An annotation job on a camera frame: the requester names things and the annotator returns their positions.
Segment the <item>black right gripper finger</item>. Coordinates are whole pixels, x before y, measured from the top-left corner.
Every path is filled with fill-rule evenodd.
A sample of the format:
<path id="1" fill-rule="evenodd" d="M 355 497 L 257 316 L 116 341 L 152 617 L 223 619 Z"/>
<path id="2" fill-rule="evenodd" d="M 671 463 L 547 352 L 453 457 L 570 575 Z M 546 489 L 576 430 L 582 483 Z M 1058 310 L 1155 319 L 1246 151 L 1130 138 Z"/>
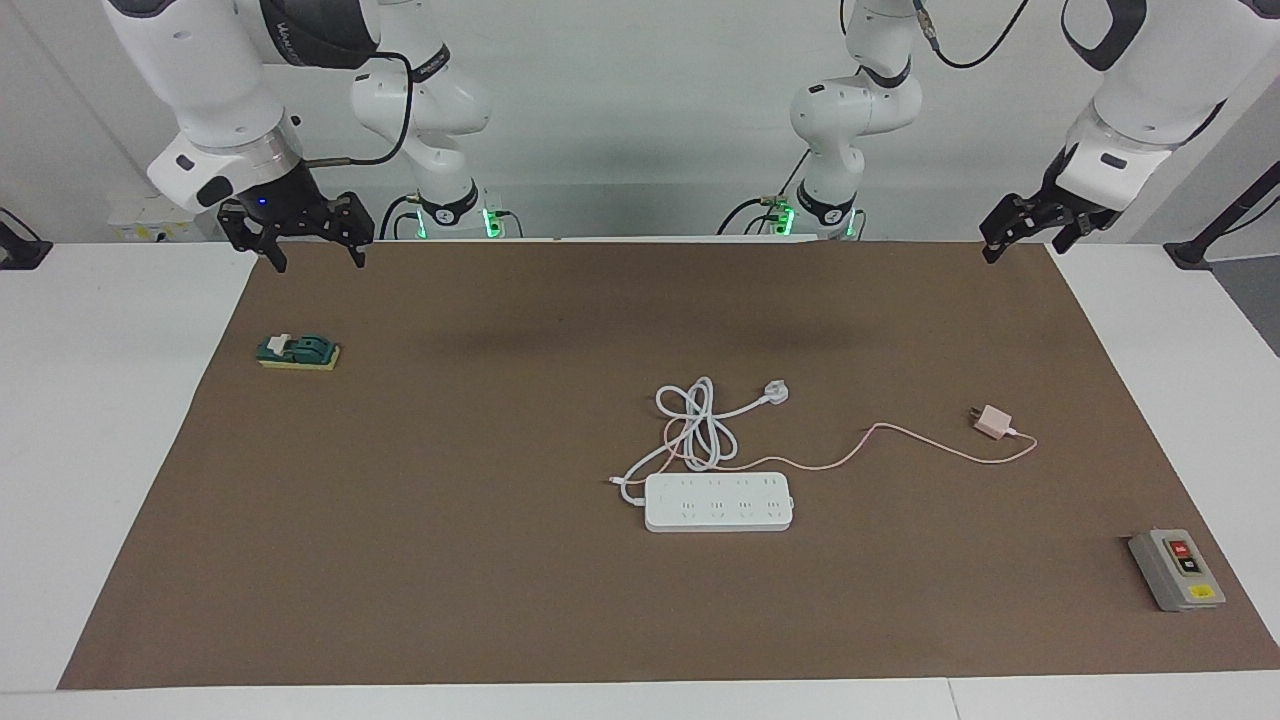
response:
<path id="1" fill-rule="evenodd" d="M 358 269 L 366 266 L 366 252 L 378 237 L 369 210 L 355 192 L 343 192 L 325 204 L 323 238 L 346 249 Z"/>
<path id="2" fill-rule="evenodd" d="M 218 223 L 236 251 L 266 258 L 276 273 L 285 273 L 287 256 L 279 246 L 280 232 L 274 224 L 255 229 L 248 211 L 238 200 L 224 200 L 219 205 Z"/>

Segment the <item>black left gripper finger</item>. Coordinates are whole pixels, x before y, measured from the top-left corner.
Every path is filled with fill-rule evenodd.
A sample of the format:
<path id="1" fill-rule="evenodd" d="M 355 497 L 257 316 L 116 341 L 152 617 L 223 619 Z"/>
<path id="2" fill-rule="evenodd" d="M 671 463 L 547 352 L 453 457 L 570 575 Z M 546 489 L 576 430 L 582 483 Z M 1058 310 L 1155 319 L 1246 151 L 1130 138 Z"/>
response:
<path id="1" fill-rule="evenodd" d="M 980 234 L 984 242 L 982 256 L 988 264 L 996 264 L 1016 242 L 1042 232 L 1041 200 L 1039 193 L 1028 197 L 1007 193 L 986 215 L 980 222 Z"/>
<path id="2" fill-rule="evenodd" d="M 1092 215 L 1089 213 L 1062 211 L 1052 220 L 1052 225 L 1060 231 L 1051 241 L 1057 255 L 1068 252 L 1080 238 L 1094 231 Z"/>

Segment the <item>white power strip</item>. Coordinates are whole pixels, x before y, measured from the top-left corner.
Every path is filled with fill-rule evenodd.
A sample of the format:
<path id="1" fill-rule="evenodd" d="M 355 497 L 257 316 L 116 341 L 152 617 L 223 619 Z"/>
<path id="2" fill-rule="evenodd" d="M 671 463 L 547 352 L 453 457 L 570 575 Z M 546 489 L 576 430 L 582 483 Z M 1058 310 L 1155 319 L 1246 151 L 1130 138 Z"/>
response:
<path id="1" fill-rule="evenodd" d="M 782 532 L 794 521 L 788 479 L 777 471 L 657 473 L 644 482 L 654 533 Z"/>

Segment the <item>black angled stand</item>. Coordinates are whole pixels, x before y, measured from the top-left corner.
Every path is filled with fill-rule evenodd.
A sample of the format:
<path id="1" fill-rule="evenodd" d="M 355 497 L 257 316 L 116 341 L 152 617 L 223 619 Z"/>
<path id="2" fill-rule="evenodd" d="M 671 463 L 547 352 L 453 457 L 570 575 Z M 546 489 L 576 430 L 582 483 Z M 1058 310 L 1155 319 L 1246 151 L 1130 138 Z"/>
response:
<path id="1" fill-rule="evenodd" d="M 1194 238 L 1164 243 L 1172 264 L 1185 272 L 1212 272 L 1208 250 L 1224 236 L 1242 231 L 1266 217 L 1280 204 L 1280 160 L 1265 170 Z"/>

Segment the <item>black table clamp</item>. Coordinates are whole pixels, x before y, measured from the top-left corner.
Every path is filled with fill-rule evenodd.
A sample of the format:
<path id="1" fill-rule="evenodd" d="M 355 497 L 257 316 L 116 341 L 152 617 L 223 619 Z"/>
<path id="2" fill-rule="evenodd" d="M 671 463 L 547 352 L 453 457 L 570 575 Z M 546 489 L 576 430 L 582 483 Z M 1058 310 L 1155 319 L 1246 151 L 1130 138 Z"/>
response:
<path id="1" fill-rule="evenodd" d="M 33 270 L 52 247 L 15 213 L 0 206 L 0 270 Z"/>

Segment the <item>brown table mat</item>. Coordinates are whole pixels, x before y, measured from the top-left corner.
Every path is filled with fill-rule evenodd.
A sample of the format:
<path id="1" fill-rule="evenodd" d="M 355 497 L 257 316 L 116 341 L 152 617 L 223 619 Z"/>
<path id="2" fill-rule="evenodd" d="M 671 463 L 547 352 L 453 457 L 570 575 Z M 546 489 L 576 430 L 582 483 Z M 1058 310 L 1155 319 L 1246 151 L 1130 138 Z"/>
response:
<path id="1" fill-rule="evenodd" d="M 334 369 L 261 366 L 280 333 Z M 611 486 L 700 375 L 776 533 L 658 534 Z M 1012 416 L 975 430 L 969 409 Z M 1185 529 L 1226 603 L 1161 611 Z M 959 243 L 389 243 L 259 264 L 60 684 L 708 682 L 1280 669 L 1050 255 Z"/>

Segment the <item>white wall socket box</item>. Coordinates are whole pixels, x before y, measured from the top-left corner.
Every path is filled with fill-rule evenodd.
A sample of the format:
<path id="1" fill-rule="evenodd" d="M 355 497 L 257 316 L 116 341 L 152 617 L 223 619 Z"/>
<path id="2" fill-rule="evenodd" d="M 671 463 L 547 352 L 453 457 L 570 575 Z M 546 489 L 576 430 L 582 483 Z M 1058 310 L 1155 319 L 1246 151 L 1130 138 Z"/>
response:
<path id="1" fill-rule="evenodd" d="M 109 201 L 108 225 L 129 243 L 225 243 L 211 213 L 191 214 L 163 196 L 116 196 Z"/>

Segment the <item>green knife switch yellow base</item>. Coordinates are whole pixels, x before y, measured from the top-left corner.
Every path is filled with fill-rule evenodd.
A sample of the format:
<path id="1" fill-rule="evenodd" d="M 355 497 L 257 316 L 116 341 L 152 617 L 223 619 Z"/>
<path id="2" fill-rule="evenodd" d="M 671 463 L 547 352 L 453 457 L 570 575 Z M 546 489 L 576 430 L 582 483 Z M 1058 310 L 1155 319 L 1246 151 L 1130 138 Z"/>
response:
<path id="1" fill-rule="evenodd" d="M 329 372 L 339 357 L 340 346 L 317 334 L 274 334 L 255 351 L 256 363 L 271 369 Z"/>

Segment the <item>grey on-off switch box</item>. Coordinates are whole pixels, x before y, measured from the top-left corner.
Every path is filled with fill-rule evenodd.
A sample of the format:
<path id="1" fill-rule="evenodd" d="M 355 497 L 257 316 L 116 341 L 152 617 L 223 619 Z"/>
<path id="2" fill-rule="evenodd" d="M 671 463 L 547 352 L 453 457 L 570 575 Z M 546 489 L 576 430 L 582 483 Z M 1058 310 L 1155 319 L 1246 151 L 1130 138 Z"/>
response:
<path id="1" fill-rule="evenodd" d="M 1126 539 L 1126 547 L 1161 611 L 1190 612 L 1226 603 L 1188 530 L 1142 530 Z"/>

